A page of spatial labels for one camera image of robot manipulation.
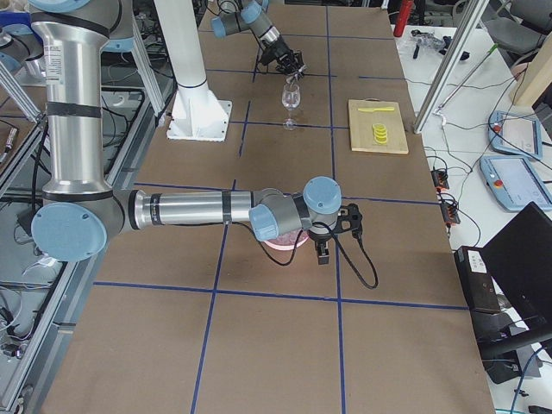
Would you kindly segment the steel double jigger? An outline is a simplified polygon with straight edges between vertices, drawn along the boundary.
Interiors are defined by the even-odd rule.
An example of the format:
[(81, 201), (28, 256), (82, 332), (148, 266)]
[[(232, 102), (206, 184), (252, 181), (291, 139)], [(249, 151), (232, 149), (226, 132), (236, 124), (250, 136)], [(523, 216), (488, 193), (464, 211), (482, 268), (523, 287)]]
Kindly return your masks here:
[(297, 71), (290, 73), (286, 76), (285, 81), (287, 84), (292, 85), (298, 82), (303, 76), (307, 66), (303, 65)]

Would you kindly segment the clear wine glass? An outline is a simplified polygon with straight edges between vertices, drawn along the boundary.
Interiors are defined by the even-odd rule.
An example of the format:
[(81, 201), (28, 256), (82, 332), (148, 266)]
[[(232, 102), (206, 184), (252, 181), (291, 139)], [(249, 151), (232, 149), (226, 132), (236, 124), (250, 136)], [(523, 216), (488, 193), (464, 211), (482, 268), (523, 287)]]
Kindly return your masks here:
[(287, 110), (287, 118), (283, 122), (283, 127), (286, 130), (294, 130), (297, 126), (296, 121), (292, 118), (292, 112), (298, 108), (301, 101), (300, 88), (295, 83), (286, 83), (281, 94), (281, 103)]

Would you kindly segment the clear ice cubes pile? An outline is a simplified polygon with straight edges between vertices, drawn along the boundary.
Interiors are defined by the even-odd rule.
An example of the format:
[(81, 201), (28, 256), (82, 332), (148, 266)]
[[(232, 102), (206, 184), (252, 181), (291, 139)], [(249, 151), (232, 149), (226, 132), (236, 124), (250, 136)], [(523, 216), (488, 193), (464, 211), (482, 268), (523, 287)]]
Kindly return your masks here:
[(289, 245), (289, 244), (293, 244), (296, 239), (298, 238), (298, 235), (299, 235), (299, 231), (292, 231), (292, 232), (288, 232), (288, 233), (285, 233), (283, 235), (280, 235), (276, 240), (275, 242), (277, 244), (280, 244), (280, 245)]

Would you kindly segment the pink bowl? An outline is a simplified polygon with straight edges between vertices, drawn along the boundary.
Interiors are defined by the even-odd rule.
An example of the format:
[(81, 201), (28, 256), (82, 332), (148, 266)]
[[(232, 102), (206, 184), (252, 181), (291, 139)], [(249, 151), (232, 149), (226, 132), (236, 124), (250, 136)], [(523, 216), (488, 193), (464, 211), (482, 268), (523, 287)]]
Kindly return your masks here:
[(301, 247), (309, 240), (309, 236), (303, 230), (294, 230), (286, 234), (280, 235), (279, 237), (264, 241), (264, 243), (273, 249), (280, 251), (289, 251), (293, 250), (294, 246), (298, 248)]

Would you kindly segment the bamboo cutting board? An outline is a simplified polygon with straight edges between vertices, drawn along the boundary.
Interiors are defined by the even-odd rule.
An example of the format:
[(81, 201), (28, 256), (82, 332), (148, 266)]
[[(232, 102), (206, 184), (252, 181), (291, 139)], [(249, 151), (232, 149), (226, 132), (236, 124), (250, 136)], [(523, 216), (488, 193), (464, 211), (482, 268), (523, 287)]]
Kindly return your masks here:
[(349, 99), (348, 120), (352, 151), (396, 155), (409, 153), (398, 103)]

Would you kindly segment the yellow plastic knife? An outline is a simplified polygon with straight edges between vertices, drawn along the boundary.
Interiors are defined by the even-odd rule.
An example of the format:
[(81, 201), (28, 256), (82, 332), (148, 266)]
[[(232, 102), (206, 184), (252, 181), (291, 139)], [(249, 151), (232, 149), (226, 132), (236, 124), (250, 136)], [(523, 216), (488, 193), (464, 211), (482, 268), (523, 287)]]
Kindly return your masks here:
[(386, 107), (359, 107), (357, 108), (357, 111), (363, 112), (363, 113), (374, 113), (374, 112), (393, 112), (395, 111), (395, 108), (392, 106), (386, 106)]

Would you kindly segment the red fire extinguisher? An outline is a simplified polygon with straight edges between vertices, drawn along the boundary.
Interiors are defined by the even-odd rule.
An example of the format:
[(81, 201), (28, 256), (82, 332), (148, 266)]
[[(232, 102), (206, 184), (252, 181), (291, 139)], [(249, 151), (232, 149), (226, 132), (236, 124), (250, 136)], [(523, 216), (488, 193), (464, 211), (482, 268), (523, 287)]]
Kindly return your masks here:
[(411, 9), (414, 5), (414, 0), (402, 0), (398, 11), (398, 18), (395, 22), (393, 36), (399, 38), (405, 31), (405, 26), (411, 15)]

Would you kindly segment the reacher grabber stick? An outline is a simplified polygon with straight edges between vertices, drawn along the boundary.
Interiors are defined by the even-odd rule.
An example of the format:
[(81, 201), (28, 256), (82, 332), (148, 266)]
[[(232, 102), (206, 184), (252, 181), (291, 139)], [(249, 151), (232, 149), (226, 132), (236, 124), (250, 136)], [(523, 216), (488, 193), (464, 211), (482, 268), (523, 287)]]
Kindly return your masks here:
[(492, 47), (483, 55), (482, 59), (475, 64), (463, 77), (461, 81), (457, 84), (454, 84), (454, 89), (438, 104), (433, 111), (431, 112), (432, 116), (440, 117), (442, 126), (446, 124), (446, 116), (442, 113), (445, 106), (453, 99), (453, 97), (461, 90), (462, 87), (465, 87), (469, 79), (479, 70), (479, 68), (492, 56), (492, 54), (499, 48), (499, 44), (494, 42)]

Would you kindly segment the black laptop monitor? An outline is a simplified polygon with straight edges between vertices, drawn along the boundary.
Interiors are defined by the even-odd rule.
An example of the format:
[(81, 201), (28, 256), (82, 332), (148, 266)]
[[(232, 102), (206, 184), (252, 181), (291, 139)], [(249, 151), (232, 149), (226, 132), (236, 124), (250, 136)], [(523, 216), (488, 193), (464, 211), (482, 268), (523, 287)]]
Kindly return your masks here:
[(484, 368), (495, 384), (539, 376), (533, 345), (551, 343), (551, 220), (527, 204), (484, 247), (455, 264)]

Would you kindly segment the blue teach pendant near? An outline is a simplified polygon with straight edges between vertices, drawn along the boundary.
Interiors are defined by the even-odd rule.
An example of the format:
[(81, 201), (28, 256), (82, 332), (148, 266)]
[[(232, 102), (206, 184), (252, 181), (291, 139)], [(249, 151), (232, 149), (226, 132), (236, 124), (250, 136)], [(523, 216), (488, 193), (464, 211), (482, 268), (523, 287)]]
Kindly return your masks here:
[(551, 211), (551, 193), (523, 156), (483, 156), (480, 171), (499, 204), (512, 212), (529, 203)]

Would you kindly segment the blue teach pendant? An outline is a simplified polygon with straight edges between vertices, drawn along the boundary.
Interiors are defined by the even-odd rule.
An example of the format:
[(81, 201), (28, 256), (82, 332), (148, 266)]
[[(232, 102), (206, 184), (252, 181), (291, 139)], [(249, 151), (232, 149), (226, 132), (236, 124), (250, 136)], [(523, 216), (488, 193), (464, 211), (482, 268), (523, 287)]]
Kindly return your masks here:
[(533, 160), (543, 158), (542, 124), (533, 115), (494, 111), (489, 121), (488, 138), (493, 150), (499, 153)]
[(551, 211), (551, 193), (523, 156), (483, 156), (480, 171), (499, 204), (512, 212), (529, 203)]

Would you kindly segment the blue teach pendant far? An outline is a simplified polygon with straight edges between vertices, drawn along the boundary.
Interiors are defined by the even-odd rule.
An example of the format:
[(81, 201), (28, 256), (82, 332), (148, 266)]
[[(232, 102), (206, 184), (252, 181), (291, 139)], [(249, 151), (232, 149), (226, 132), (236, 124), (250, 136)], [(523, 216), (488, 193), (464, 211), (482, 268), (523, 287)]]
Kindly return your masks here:
[(499, 153), (533, 160), (543, 158), (542, 124), (533, 115), (494, 111), (489, 121), (488, 138), (493, 150)]

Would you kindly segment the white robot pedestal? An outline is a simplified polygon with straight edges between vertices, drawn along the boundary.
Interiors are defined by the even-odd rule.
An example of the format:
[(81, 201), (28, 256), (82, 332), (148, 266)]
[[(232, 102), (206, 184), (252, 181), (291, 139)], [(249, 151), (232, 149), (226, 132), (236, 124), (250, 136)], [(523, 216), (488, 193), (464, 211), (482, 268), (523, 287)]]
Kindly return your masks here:
[(191, 1), (154, 3), (177, 83), (171, 140), (224, 141), (232, 109), (210, 90)]

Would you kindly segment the aluminium frame post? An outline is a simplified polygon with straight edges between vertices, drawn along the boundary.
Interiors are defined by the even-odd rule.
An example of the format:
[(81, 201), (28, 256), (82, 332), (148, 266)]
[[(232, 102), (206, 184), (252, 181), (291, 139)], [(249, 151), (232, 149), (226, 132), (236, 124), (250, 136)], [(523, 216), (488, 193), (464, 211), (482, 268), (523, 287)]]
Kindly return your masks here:
[(451, 45), (436, 72), (436, 76), (423, 101), (416, 121), (413, 123), (414, 133), (420, 134), (422, 132), (432, 110), (436, 107), (438, 98), (449, 81), (452, 71), (460, 60), (461, 52), (464, 50), (469, 36), (476, 28), (488, 3), (488, 0), (467, 2), (467, 7), (455, 31)]

